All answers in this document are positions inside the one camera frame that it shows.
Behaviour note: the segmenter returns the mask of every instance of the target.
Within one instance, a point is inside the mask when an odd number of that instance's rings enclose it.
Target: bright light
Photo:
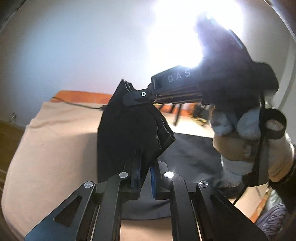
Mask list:
[[[172,172],[165,172],[164,176],[167,178],[172,178],[174,176],[174,174]]]
[[[242,14],[232,0],[158,0],[154,6],[155,24],[148,37],[153,74],[176,65],[194,67],[202,59],[202,49],[194,31],[197,16],[207,11],[239,37]]]

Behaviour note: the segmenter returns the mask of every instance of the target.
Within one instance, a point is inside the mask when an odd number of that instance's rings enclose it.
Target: beige bedsheet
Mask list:
[[[101,115],[100,110],[45,102],[26,127],[9,166],[1,203],[5,220],[19,240],[82,183],[97,182],[96,133]],[[174,115],[164,116],[169,124],[174,121]],[[174,132],[213,136],[210,127],[200,127],[184,116],[177,127],[170,126]],[[255,189],[248,189],[237,204],[250,216],[260,199]],[[120,240],[172,240],[170,218],[122,221]]]

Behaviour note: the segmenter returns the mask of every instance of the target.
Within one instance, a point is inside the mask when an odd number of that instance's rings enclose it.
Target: white wall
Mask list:
[[[287,132],[292,139],[292,143],[296,144],[296,42],[292,37],[289,47],[290,51],[282,80],[283,85],[280,86],[286,88],[286,92],[280,102],[279,109],[287,118]]]
[[[147,43],[159,1],[27,0],[0,32],[0,119],[16,112],[25,126],[59,90],[113,93],[121,78],[146,88],[166,66],[153,65],[157,56]],[[269,63],[281,80],[287,28],[263,0],[238,3],[251,57]],[[163,46],[169,40],[160,38]]]

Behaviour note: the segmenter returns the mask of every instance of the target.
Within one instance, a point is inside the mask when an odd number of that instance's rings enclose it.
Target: black strap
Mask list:
[[[236,199],[232,203],[233,205],[235,205],[237,203],[237,201],[242,197],[242,195],[245,193],[247,187],[248,187],[247,185],[244,186],[244,188],[241,190],[241,192],[239,193],[239,195],[236,197]]]
[[[266,122],[269,120],[276,120],[280,122],[283,125],[283,128],[279,131],[271,130],[266,127]],[[265,137],[267,139],[273,139],[273,140],[278,140],[281,139],[286,131],[287,127],[287,119],[284,116],[282,112],[280,112],[277,109],[265,109],[264,115],[262,116],[262,119],[259,120],[260,124],[260,130],[261,132],[264,132]]]

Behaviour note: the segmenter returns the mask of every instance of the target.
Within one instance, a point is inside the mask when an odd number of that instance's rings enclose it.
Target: gloved hand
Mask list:
[[[210,123],[215,133],[214,148],[221,154],[223,166],[223,187],[238,186],[242,176],[251,173],[260,139],[260,107],[250,109],[238,121],[233,115],[213,110]],[[276,120],[268,120],[266,127],[281,130],[283,125]],[[293,165],[294,147],[287,133],[278,140],[268,139],[262,146],[260,161],[268,161],[268,176],[278,182]]]

